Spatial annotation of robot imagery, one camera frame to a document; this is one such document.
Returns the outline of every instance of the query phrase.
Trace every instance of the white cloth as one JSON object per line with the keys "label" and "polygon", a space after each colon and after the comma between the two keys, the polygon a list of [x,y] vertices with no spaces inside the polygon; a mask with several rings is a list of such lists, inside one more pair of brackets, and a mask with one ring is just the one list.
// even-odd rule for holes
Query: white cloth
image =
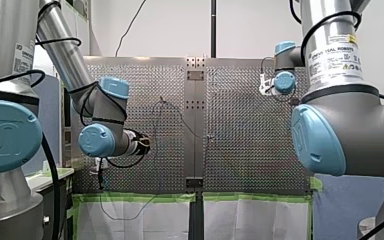
{"label": "white cloth", "polygon": [[307,240],[308,203],[204,202],[205,239]]}
{"label": "white cloth", "polygon": [[[133,218],[145,203],[103,202],[113,218]],[[81,203],[77,222],[79,240],[187,240],[189,202],[150,203],[134,220],[112,220],[99,202]]]}

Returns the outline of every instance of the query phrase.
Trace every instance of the green tape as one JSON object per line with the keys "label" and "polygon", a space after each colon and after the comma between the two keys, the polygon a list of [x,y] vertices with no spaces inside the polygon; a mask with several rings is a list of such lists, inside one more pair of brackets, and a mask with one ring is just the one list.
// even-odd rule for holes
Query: green tape
{"label": "green tape", "polygon": [[75,201],[73,198],[73,239],[77,240],[77,229],[79,222],[79,210],[80,210],[80,202]]}
{"label": "green tape", "polygon": [[73,217],[73,215],[74,215],[73,207],[71,207],[70,209],[67,209],[67,219]]}
{"label": "green tape", "polygon": [[[67,168],[58,168],[57,169],[58,176],[64,175],[64,174],[68,173],[69,171],[71,171],[71,169],[67,169]],[[42,176],[43,177],[51,177],[51,172],[50,171],[43,172]]]}
{"label": "green tape", "polygon": [[318,192],[323,191],[323,182],[322,180],[316,177],[310,177],[310,188]]}
{"label": "green tape", "polygon": [[307,216],[307,239],[313,239],[313,197],[308,203],[308,216]]}
{"label": "green tape", "polygon": [[253,194],[253,193],[204,193],[204,201],[238,201],[238,200],[259,200],[266,202],[285,202],[285,203],[309,203],[312,197],[308,196],[290,196],[276,194]]}
{"label": "green tape", "polygon": [[137,193],[110,193],[101,194],[75,194],[73,200],[79,203],[85,202],[138,202],[146,203],[152,199],[152,203],[182,203],[195,201],[194,194],[137,194]]}

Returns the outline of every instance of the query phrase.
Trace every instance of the perforated metal panel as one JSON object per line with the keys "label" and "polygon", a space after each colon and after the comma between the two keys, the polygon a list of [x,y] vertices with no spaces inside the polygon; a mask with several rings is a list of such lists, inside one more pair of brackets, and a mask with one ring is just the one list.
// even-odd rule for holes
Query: perforated metal panel
{"label": "perforated metal panel", "polygon": [[[184,59],[87,58],[89,71],[96,80],[115,76],[129,81],[131,95],[125,127],[153,139],[151,152],[139,165],[130,169],[111,167],[106,170],[104,178],[108,190],[144,193],[185,191],[184,129],[179,113],[168,106],[156,105],[161,96],[183,114],[184,62]],[[98,189],[97,176],[91,175],[94,159],[82,155],[78,149],[77,136],[82,126],[76,115],[72,114],[72,152],[73,157],[80,156],[84,162],[81,170],[76,171],[74,190],[78,193],[94,192]],[[128,165],[137,159],[138,156],[132,156],[113,161]]]}
{"label": "perforated metal panel", "polygon": [[[305,194],[309,190],[308,173],[292,146],[292,107],[259,93],[260,60],[205,59],[205,67],[199,70],[205,78],[195,83],[187,79],[191,67],[182,58],[93,57],[87,58],[87,63],[97,80],[111,75],[130,82],[127,128],[155,139],[153,121],[157,125],[157,158],[153,141],[152,151],[137,167],[107,170],[104,175],[110,191],[185,192],[186,177],[201,176],[204,191]],[[273,69],[264,71],[273,74]],[[295,96],[300,98],[308,82],[304,70],[297,70],[297,76]],[[152,113],[160,96],[178,107],[193,131],[199,130],[199,136],[202,133],[204,144],[183,126],[179,113],[172,108],[161,109],[161,118],[159,106]],[[90,174],[93,159],[83,156],[77,145],[82,128],[77,113],[72,114],[72,122],[72,157],[81,163],[74,190],[97,191],[97,176]],[[136,159],[115,161],[127,165]]]}
{"label": "perforated metal panel", "polygon": [[[304,194],[308,175],[292,146],[289,103],[262,96],[260,60],[207,62],[204,191]],[[264,68],[273,75],[272,68]],[[308,89],[297,71],[301,98]]]}

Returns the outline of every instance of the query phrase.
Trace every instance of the blue cover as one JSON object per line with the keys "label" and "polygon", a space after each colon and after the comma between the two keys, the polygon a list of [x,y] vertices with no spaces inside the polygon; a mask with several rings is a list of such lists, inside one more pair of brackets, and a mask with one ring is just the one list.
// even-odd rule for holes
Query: blue cover
{"label": "blue cover", "polygon": [[114,77],[103,77],[99,82],[102,89],[113,97],[129,99],[129,83]]}
{"label": "blue cover", "polygon": [[315,173],[345,174],[346,161],[338,137],[323,115],[310,105],[292,113],[292,139],[301,163]]}
{"label": "blue cover", "polygon": [[284,51],[287,51],[291,48],[294,48],[296,46],[295,42],[293,41],[283,41],[283,42],[280,42],[276,45],[275,47],[275,50],[274,50],[274,54],[277,55],[277,54],[280,54]]}
{"label": "blue cover", "polygon": [[102,124],[91,124],[80,133],[79,146],[90,157],[108,157],[115,150],[114,135]]}
{"label": "blue cover", "polygon": [[27,108],[0,100],[0,172],[28,162],[42,142],[42,128]]}
{"label": "blue cover", "polygon": [[296,85],[296,79],[294,74],[288,71],[282,71],[276,74],[274,79],[274,88],[276,91],[282,94],[291,93]]}

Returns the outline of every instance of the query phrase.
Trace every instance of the sticker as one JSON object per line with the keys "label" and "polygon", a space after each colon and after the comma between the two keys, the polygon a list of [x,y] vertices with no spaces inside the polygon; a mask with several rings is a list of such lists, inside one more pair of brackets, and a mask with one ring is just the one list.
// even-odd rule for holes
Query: sticker
{"label": "sticker", "polygon": [[34,51],[35,46],[36,46],[36,43],[33,40],[30,40],[30,49]]}
{"label": "sticker", "polygon": [[354,43],[357,45],[357,37],[349,34],[329,36],[328,40],[329,40],[329,44]]}
{"label": "sticker", "polygon": [[363,79],[360,56],[354,43],[334,43],[308,56],[310,84],[335,81],[339,76]]}
{"label": "sticker", "polygon": [[[29,47],[23,46],[19,43],[15,44],[14,65],[12,68],[12,73],[23,73],[32,69],[33,54],[34,51]],[[17,81],[23,81],[30,85],[30,76],[19,78]]]}

